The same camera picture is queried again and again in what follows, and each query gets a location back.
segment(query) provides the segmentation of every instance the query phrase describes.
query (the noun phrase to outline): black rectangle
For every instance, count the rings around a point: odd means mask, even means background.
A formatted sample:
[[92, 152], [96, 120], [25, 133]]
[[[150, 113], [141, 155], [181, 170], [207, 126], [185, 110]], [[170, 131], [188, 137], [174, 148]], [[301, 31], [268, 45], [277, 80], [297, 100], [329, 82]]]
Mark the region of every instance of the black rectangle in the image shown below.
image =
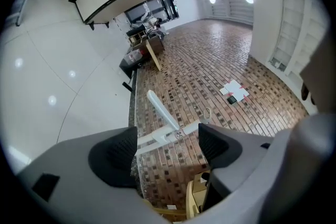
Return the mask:
[[59, 176], [42, 174], [32, 187], [32, 190], [43, 200], [48, 201], [59, 179]]
[[236, 98], [234, 98], [233, 96], [230, 96], [227, 101], [229, 102], [229, 104], [234, 104], [235, 102], [237, 102]]

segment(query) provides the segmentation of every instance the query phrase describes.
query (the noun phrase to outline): white column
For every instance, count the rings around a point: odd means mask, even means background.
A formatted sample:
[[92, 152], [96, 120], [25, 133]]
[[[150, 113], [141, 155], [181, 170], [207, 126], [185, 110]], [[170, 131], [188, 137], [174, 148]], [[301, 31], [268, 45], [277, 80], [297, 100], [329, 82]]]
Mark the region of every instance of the white column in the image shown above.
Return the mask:
[[254, 0], [253, 35], [249, 54], [266, 64], [277, 44], [283, 0]]
[[303, 48], [303, 44], [304, 44], [304, 41], [305, 41], [305, 38], [308, 32], [308, 27], [310, 23], [311, 3], [312, 3], [311, 0], [304, 0], [303, 19], [302, 19], [298, 42], [296, 43], [293, 55], [290, 58], [289, 63], [285, 69], [285, 75], [288, 75], [293, 70], [295, 62], [297, 61], [300, 51]]

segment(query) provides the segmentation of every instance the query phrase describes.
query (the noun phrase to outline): white paper on floor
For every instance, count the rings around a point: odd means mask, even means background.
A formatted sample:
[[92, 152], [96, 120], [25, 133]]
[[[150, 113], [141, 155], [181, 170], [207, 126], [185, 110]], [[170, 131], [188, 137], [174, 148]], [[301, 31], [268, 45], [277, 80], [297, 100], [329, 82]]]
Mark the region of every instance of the white paper on floor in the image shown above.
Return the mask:
[[[236, 80], [232, 80], [230, 83], [225, 84], [223, 89], [225, 89], [227, 93], [230, 93], [237, 100], [237, 102], [240, 102], [249, 95], [243, 86], [241, 86]], [[222, 92], [222, 89], [219, 91], [222, 94], [226, 94], [226, 91]]]
[[219, 91], [221, 92], [222, 95], [226, 95], [229, 93], [229, 91], [226, 90], [225, 88], [221, 88]]

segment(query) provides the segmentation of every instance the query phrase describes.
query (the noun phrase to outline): brick floor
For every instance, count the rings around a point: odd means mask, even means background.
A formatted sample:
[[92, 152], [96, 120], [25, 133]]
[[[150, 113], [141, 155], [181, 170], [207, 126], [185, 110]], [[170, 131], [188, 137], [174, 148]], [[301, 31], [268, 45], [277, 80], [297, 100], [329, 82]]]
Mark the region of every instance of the brick floor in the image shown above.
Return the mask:
[[[171, 30], [165, 51], [138, 71], [136, 122], [139, 135], [163, 126], [146, 98], [153, 90], [181, 127], [198, 119], [206, 107], [212, 123], [229, 129], [274, 136], [307, 112], [288, 87], [248, 55], [252, 30], [220, 20], [199, 20]], [[220, 88], [235, 79], [250, 93], [228, 104]], [[207, 169], [198, 133], [138, 157], [144, 197], [154, 206], [185, 208], [187, 183]]]

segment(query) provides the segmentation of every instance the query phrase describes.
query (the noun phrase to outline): white pipe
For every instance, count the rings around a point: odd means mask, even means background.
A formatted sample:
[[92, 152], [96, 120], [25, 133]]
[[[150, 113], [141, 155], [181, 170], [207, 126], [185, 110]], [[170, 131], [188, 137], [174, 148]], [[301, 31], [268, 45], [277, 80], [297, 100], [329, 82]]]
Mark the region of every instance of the white pipe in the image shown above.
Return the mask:
[[185, 135], [191, 134], [198, 130], [198, 125], [200, 124], [200, 120], [194, 121], [191, 124], [188, 124], [186, 127], [182, 128]]
[[171, 125], [175, 130], [179, 130], [180, 126], [177, 121], [170, 115], [168, 110], [162, 104], [160, 99], [156, 96], [155, 92], [149, 90], [147, 92], [147, 98], [158, 111], [158, 113], [166, 120], [166, 122]]
[[149, 141], [152, 141], [153, 139], [155, 139], [156, 141], [160, 142], [162, 141], [161, 137], [171, 133], [175, 131], [174, 128], [172, 128], [170, 125], [165, 125], [159, 129], [156, 129], [154, 132], [145, 135], [143, 137], [138, 138], [138, 145], [142, 145], [144, 143], [147, 143]]
[[[168, 110], [165, 108], [165, 106], [162, 104], [160, 99], [156, 96], [156, 94], [153, 91], [149, 90], [147, 92], [147, 98], [155, 107], [157, 112], [165, 119], [165, 121], [168, 124], [153, 131], [148, 135], [138, 138], [138, 145], [150, 142], [153, 139], [156, 140], [156, 142], [138, 149], [136, 155], [140, 155], [148, 151], [155, 150], [166, 144], [175, 142], [181, 139], [182, 137], [198, 130], [198, 125], [201, 123], [200, 120], [196, 120], [193, 123], [187, 125], [186, 127], [180, 129], [180, 126], [178, 125], [177, 121], [169, 114]], [[211, 118], [211, 109], [207, 108], [206, 110], [209, 113], [209, 117], [204, 119], [208, 120]]]
[[191, 124], [187, 125], [186, 127], [182, 128], [181, 130], [172, 132], [172, 133], [170, 133], [170, 135], [168, 135], [166, 137], [163, 137], [163, 138], [165, 138], [164, 141], [162, 141], [162, 142], [155, 142], [155, 143], [153, 143], [151, 145], [148, 145], [148, 146], [145, 146], [145, 147], [142, 147], [142, 148], [138, 149], [137, 153], [135, 155], [140, 155], [140, 154], [146, 153], [148, 151], [155, 150], [155, 149], [157, 149], [159, 147], [162, 147], [164, 145], [173, 143], [173, 142], [181, 139], [182, 137], [184, 137], [186, 135], [189, 135], [192, 132], [197, 131], [198, 130], [198, 125], [200, 123], [201, 122], [199, 120], [194, 121], [193, 123], [191, 123]]

